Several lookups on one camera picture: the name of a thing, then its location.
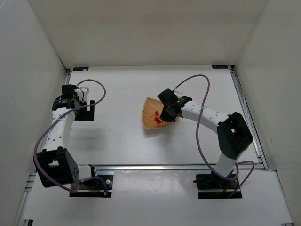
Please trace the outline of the cherry sprig with green leaves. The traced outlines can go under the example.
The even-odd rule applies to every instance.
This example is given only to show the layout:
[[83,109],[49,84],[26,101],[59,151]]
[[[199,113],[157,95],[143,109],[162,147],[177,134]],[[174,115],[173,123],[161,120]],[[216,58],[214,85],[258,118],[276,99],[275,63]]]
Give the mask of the cherry sprig with green leaves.
[[158,118],[158,117],[155,117],[154,118],[154,121],[157,123],[157,124],[161,124],[163,121],[160,119],[160,118]]

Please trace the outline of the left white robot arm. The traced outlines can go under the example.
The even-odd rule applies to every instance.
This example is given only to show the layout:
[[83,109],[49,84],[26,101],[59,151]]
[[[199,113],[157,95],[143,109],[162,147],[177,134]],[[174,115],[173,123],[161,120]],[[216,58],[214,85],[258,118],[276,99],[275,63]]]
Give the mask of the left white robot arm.
[[62,94],[52,105],[52,122],[56,125],[47,132],[46,142],[42,151],[37,153],[40,167],[36,168],[44,187],[55,186],[48,175],[61,185],[71,184],[70,192],[79,189],[79,180],[92,176],[91,165],[80,167],[72,158],[67,147],[70,139],[71,126],[74,121],[93,121],[95,108],[87,109],[88,87],[63,85]]

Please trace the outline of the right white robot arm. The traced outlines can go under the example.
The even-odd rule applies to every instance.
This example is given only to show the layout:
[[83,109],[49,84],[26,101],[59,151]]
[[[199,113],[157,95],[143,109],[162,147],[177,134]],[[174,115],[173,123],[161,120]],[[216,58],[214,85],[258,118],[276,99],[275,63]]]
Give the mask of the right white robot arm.
[[[238,159],[253,142],[253,136],[243,118],[234,112],[225,114],[204,107],[188,96],[178,96],[174,90],[166,89],[158,95],[163,104],[160,118],[163,122],[176,122],[177,117],[196,122],[196,142],[204,163],[211,170],[210,182],[221,179],[235,181],[239,175]],[[218,137],[221,154],[214,167],[205,158],[199,140],[199,126],[203,125]]]

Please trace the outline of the woven triangular fruit basket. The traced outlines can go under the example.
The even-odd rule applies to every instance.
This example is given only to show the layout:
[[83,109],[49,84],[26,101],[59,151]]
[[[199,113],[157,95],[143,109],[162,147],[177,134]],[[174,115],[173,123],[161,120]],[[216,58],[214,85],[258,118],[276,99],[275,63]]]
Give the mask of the woven triangular fruit basket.
[[155,117],[160,118],[162,109],[163,104],[159,100],[153,99],[151,97],[147,97],[145,99],[142,109],[142,123],[145,129],[163,129],[173,124],[173,122],[162,122],[161,124],[157,124],[154,121]]

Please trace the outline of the left dark corner bracket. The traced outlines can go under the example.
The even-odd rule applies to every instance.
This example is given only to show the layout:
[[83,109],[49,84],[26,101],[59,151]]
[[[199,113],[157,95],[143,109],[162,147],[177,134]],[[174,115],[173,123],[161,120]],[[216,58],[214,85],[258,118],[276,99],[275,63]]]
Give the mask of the left dark corner bracket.
[[89,67],[74,67],[73,71],[88,71]]

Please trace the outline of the dark corner bracket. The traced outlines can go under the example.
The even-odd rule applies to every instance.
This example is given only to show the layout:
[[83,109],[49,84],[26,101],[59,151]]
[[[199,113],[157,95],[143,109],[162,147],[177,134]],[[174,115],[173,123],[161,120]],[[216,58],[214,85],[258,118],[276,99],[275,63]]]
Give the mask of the dark corner bracket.
[[89,67],[74,67],[73,71],[88,71]]
[[213,69],[228,69],[227,65],[212,65]]

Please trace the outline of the front aluminium frame rail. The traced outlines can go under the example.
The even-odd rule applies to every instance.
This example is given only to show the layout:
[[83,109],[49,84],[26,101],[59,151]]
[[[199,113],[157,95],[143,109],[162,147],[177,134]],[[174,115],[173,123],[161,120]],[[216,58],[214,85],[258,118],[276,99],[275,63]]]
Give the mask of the front aluminium frame rail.
[[176,165],[95,165],[97,170],[209,170],[204,164]]

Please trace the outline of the aluminium frame rail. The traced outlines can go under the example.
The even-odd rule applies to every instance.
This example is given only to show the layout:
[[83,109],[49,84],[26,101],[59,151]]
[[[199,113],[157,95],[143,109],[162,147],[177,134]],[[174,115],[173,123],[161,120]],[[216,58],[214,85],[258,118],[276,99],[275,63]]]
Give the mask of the aluminium frame rail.
[[[65,84],[68,84],[69,80],[70,80],[70,76],[71,76],[71,72],[72,72],[72,69],[67,69],[66,70],[67,74],[66,74],[66,79],[65,81],[63,82],[63,85]],[[51,124],[53,124],[53,122],[56,121],[56,118],[52,117],[52,121],[51,121]],[[39,144],[38,144],[38,147],[37,147],[37,153],[38,153],[38,148],[43,148],[44,146],[44,143],[45,143],[45,139],[47,140],[47,135],[48,135],[48,129],[46,129],[46,134],[44,137],[42,137],[41,139],[39,138],[38,141]],[[34,167],[34,169],[32,170],[32,172],[29,173],[29,176],[26,178],[26,186],[25,186],[25,190],[24,190],[24,195],[23,195],[23,198],[22,198],[22,202],[21,202],[21,208],[20,208],[20,211],[19,211],[19,214],[18,214],[18,218],[17,218],[17,223],[16,223],[16,226],[32,226],[32,223],[33,223],[33,220],[24,220],[23,217],[24,217],[24,212],[25,212],[25,209],[26,209],[26,205],[27,205],[27,202],[28,202],[28,199],[29,199],[29,193],[32,189],[32,184],[35,180],[35,177],[36,177],[36,167]]]
[[209,170],[204,164],[176,165],[95,165],[97,170]]
[[231,77],[232,77],[232,80],[233,80],[233,83],[234,83],[234,86],[235,86],[235,89],[236,89],[241,107],[242,107],[242,110],[243,110],[243,114],[244,114],[245,119],[246,119],[246,123],[247,123],[247,125],[250,129],[250,132],[251,132],[252,136],[253,136],[253,143],[254,143],[254,147],[255,147],[258,159],[260,160],[260,163],[261,163],[261,165],[263,166],[263,168],[265,170],[271,171],[268,167],[266,157],[265,157],[265,154],[264,154],[264,151],[263,151],[263,148],[262,148],[262,145],[261,145],[256,127],[255,127],[255,124],[254,124],[254,121],[252,119],[251,112],[249,110],[249,107],[248,107],[248,104],[247,104],[247,101],[246,101],[246,97],[244,95],[241,83],[240,83],[239,78],[238,78],[238,74],[237,74],[236,69],[235,69],[235,65],[228,65],[228,66],[229,66],[229,71],[230,71],[230,74],[231,74]]

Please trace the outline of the right dark corner bracket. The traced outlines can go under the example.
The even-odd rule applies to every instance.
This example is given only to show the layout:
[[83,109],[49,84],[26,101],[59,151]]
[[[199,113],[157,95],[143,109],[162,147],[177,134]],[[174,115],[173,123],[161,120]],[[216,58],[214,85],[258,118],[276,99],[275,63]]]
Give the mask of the right dark corner bracket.
[[213,69],[228,69],[227,65],[212,65]]

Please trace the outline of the right aluminium frame rail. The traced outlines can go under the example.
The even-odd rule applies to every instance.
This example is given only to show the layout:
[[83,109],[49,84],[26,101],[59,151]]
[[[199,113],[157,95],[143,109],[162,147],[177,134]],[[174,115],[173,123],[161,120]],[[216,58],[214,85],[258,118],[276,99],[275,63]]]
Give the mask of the right aluminium frame rail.
[[242,110],[243,110],[243,114],[244,114],[245,119],[246,119],[246,123],[247,123],[247,125],[250,129],[250,132],[251,132],[252,136],[253,136],[253,143],[254,143],[254,147],[255,147],[258,159],[260,160],[260,163],[261,163],[261,165],[263,166],[263,168],[265,170],[271,171],[268,167],[266,157],[265,157],[265,154],[264,154],[264,151],[263,151],[263,148],[262,148],[262,145],[261,145],[256,127],[255,127],[255,124],[254,124],[254,121],[252,119],[251,112],[249,110],[249,107],[248,107],[248,104],[247,104],[247,101],[246,101],[246,97],[244,95],[241,83],[240,83],[239,78],[238,78],[238,74],[237,74],[236,69],[235,69],[235,65],[228,65],[228,66],[229,66],[229,71],[230,71],[230,74],[231,74],[231,77],[232,77],[232,80],[233,80],[233,83],[234,83],[234,86],[235,86],[235,89],[236,89],[241,107],[242,107]]

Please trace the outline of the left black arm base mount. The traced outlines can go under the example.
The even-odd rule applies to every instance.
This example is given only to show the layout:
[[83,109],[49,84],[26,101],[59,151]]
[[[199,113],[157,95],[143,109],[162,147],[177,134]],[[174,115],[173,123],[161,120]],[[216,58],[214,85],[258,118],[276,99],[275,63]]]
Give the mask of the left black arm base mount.
[[79,165],[79,181],[73,183],[71,189],[78,191],[69,193],[73,198],[111,198],[113,174],[98,174],[94,165]]

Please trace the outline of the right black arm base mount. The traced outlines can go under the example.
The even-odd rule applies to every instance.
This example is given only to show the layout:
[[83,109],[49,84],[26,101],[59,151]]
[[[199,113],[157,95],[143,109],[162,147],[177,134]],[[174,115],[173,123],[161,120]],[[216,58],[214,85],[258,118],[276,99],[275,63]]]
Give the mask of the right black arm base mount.
[[197,174],[193,181],[197,185],[198,199],[242,199],[239,180],[229,181],[215,174]]

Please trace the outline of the left aluminium frame rail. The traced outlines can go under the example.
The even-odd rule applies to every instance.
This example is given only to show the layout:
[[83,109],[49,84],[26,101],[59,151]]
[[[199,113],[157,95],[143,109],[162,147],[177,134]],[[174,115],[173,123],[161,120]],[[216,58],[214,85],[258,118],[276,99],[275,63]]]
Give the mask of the left aluminium frame rail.
[[[71,76],[71,72],[72,72],[72,69],[67,69],[66,70],[67,74],[66,74],[66,79],[65,81],[63,82],[63,85],[65,84],[68,84],[69,80],[70,80],[70,76]],[[56,118],[52,117],[52,121],[51,121],[51,124],[53,124],[53,122],[56,121]],[[37,153],[38,153],[38,148],[43,148],[44,146],[44,143],[45,143],[45,139],[47,140],[47,135],[48,135],[48,129],[46,129],[46,134],[44,137],[42,137],[41,139],[39,138],[38,141],[39,144],[38,144],[38,147],[37,147]],[[16,226],[32,226],[32,223],[33,223],[33,220],[24,220],[23,217],[24,217],[24,212],[25,212],[25,209],[26,209],[26,205],[27,205],[27,202],[28,202],[28,199],[29,199],[29,193],[32,189],[32,184],[35,180],[35,177],[36,177],[36,167],[34,167],[34,169],[32,170],[32,172],[29,173],[29,176],[26,178],[26,186],[25,186],[25,190],[24,190],[24,195],[23,195],[23,198],[22,198],[22,202],[21,202],[21,208],[20,208],[20,211],[19,211],[19,214],[18,214],[18,218],[17,218],[17,223],[16,223]]]

